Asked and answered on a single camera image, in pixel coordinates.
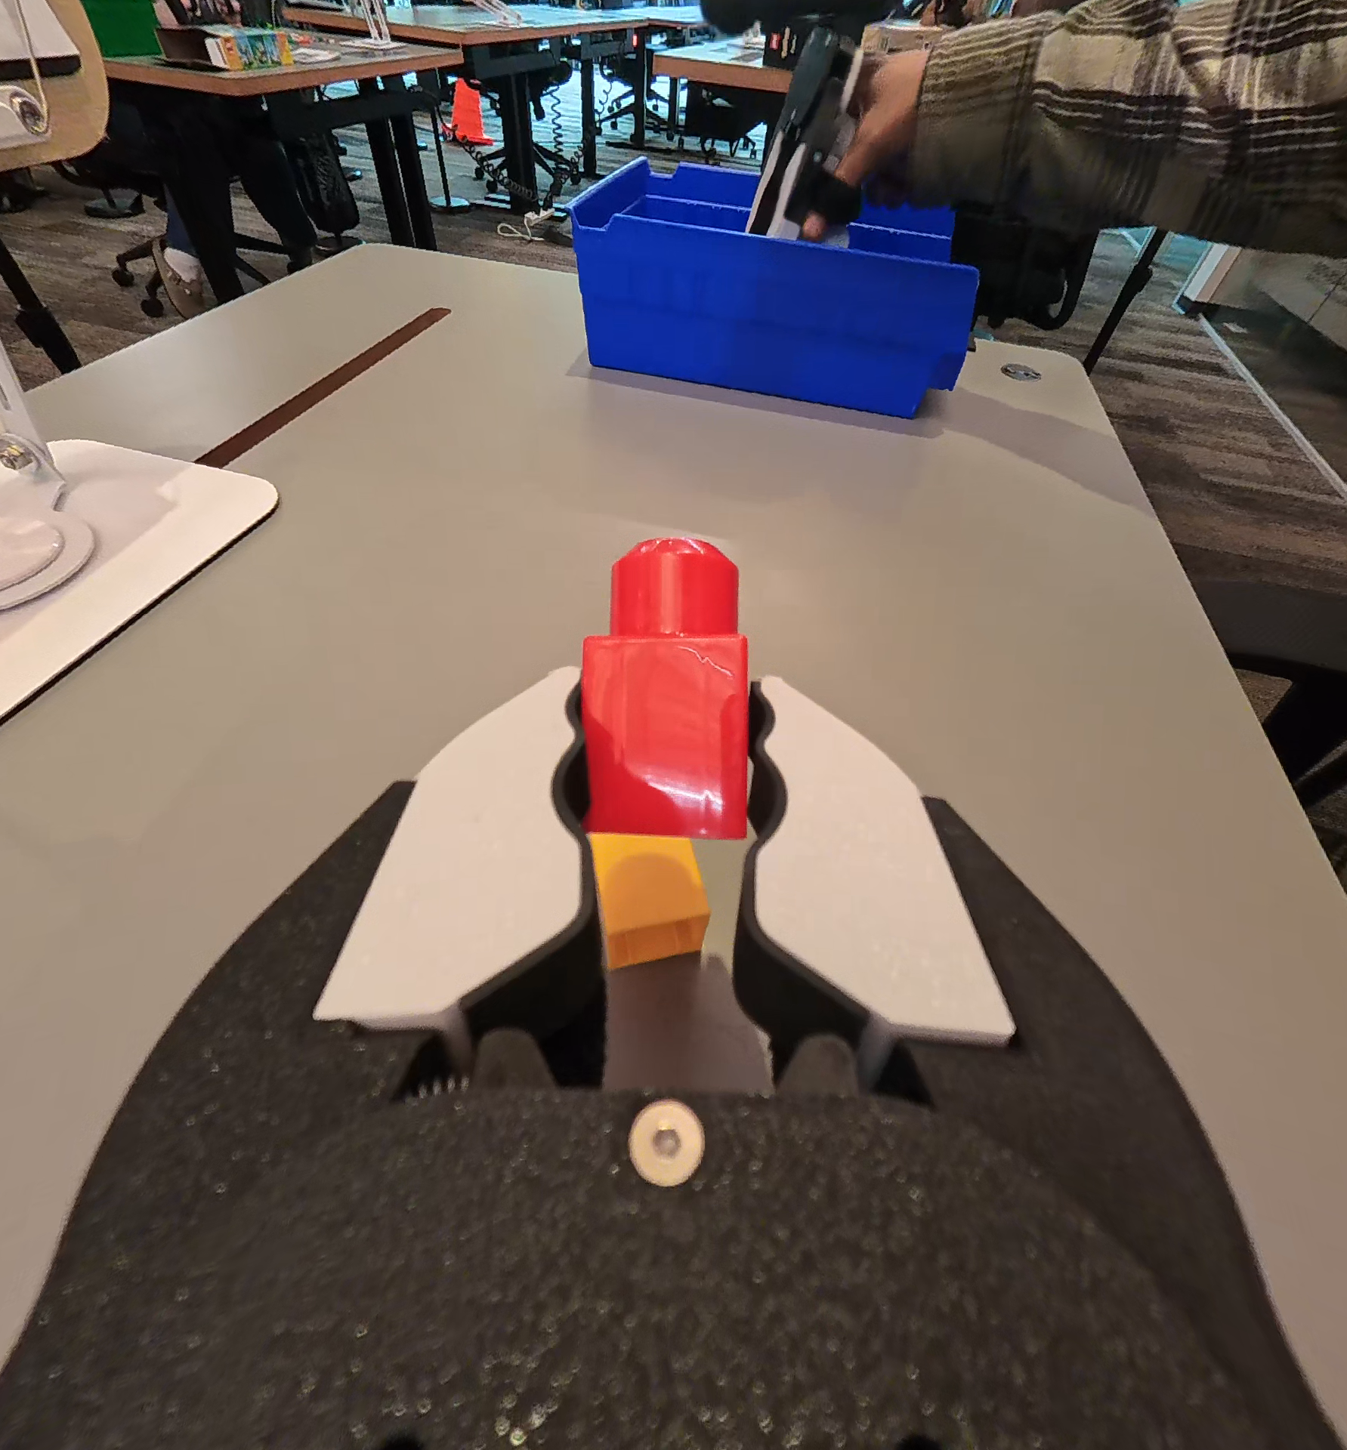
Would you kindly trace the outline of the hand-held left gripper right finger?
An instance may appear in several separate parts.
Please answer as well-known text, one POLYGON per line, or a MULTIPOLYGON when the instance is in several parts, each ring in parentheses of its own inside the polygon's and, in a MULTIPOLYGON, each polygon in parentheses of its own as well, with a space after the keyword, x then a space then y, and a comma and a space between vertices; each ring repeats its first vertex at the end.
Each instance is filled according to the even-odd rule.
POLYGON ((812 1038, 876 1086, 905 1042, 1004 1050, 1017 1024, 921 789, 789 680, 750 698, 752 842, 734 988, 778 1075, 812 1038))

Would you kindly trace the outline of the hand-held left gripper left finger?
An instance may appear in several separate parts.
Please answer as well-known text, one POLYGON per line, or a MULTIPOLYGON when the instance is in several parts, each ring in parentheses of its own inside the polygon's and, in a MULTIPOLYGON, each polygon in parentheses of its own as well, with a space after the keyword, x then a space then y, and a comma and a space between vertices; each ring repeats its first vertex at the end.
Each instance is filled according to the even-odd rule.
POLYGON ((559 668, 442 748, 412 784, 314 1018, 422 1042, 438 1086, 497 1033, 558 1086, 602 1086, 608 976, 581 673, 559 668))

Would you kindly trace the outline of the blue plastic bin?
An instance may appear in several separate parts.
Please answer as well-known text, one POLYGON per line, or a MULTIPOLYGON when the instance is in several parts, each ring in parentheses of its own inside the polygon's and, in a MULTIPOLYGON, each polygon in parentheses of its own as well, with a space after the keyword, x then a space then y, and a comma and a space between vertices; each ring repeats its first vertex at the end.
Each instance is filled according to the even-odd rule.
POLYGON ((572 205, 592 365, 910 421, 953 390, 979 271, 955 214, 874 209, 848 243, 745 230, 757 179, 638 159, 572 205))

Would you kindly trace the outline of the orange mega block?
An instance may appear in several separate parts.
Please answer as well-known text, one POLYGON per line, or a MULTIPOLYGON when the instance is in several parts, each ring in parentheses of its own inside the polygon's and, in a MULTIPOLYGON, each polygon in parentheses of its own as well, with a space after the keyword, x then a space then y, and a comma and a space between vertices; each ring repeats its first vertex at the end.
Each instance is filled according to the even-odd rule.
POLYGON ((700 956, 713 919, 691 840, 592 833, 609 972, 700 956))

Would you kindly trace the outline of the red mega block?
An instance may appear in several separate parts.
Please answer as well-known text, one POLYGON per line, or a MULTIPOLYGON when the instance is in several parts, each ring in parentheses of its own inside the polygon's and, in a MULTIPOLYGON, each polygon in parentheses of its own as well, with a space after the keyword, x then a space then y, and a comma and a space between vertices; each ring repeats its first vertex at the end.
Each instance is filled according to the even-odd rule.
POLYGON ((611 570, 611 627, 584 643, 590 835, 743 840, 752 675, 739 572, 713 543, 647 540, 611 570))

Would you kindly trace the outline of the person's right forearm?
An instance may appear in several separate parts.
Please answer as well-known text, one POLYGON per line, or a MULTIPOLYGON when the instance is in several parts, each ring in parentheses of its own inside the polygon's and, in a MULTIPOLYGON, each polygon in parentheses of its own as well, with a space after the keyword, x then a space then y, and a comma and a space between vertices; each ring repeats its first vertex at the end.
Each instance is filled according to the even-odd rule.
POLYGON ((1090 2, 942 40, 905 186, 1067 232, 1347 260, 1347 2, 1090 2))

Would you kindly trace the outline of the person's right hand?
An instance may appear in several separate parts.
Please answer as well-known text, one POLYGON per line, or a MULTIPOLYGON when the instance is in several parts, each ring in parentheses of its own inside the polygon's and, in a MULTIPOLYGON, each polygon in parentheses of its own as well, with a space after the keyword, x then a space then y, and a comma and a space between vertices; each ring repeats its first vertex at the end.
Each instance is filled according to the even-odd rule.
POLYGON ((857 191, 905 191, 917 113, 931 51, 876 58, 853 99, 857 131, 837 175, 857 191))

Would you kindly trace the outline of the wood top office desk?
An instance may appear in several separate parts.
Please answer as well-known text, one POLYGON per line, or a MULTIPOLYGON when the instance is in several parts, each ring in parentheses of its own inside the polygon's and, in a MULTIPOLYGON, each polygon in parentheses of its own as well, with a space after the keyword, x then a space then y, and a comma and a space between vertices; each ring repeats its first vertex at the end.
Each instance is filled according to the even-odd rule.
POLYGON ((659 51, 656 79, 670 83, 677 147, 711 164, 761 161, 782 116, 793 74, 766 67, 762 51, 718 42, 659 51))
POLYGON ((328 61, 262 70, 191 67, 164 58, 106 63, 113 83, 230 100, 264 100, 282 139, 364 129, 396 246, 437 252, 437 228, 414 118, 435 106, 410 75, 456 70, 460 49, 396 45, 390 51, 337 51, 328 61))

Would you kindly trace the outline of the black office chair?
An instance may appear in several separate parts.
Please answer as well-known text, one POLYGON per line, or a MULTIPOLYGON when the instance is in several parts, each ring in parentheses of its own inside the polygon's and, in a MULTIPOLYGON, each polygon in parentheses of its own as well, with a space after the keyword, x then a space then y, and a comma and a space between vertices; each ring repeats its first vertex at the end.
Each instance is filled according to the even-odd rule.
POLYGON ((1067 234, 994 209, 955 209, 953 264, 979 273, 974 323, 1010 321, 1042 332, 1065 328, 1076 314, 1099 232, 1067 234))

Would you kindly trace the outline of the black tripod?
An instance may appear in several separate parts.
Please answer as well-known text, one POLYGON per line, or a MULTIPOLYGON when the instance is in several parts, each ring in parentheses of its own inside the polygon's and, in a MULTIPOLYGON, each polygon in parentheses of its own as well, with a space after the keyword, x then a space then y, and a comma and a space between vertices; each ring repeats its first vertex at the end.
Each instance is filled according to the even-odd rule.
POLYGON ((1164 244, 1168 243, 1170 236, 1172 234, 1166 230, 1156 228, 1152 230, 1150 239, 1145 243, 1141 253, 1138 255, 1132 271, 1127 275, 1127 280, 1120 287, 1116 301, 1113 303, 1108 317, 1102 321, 1102 326, 1092 348, 1088 349, 1088 355, 1083 364, 1086 376, 1092 376, 1097 371, 1097 367, 1102 362, 1102 355, 1108 351, 1113 339, 1116 337, 1120 325, 1127 317, 1136 300, 1152 282, 1159 255, 1164 244))

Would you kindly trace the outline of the green box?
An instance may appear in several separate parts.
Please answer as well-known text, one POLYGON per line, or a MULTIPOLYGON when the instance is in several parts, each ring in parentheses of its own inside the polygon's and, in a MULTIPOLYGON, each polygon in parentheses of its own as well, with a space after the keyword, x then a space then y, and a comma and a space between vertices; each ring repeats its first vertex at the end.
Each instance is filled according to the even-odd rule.
POLYGON ((84 0, 83 8, 106 61, 140 61, 163 56, 157 2, 84 0))

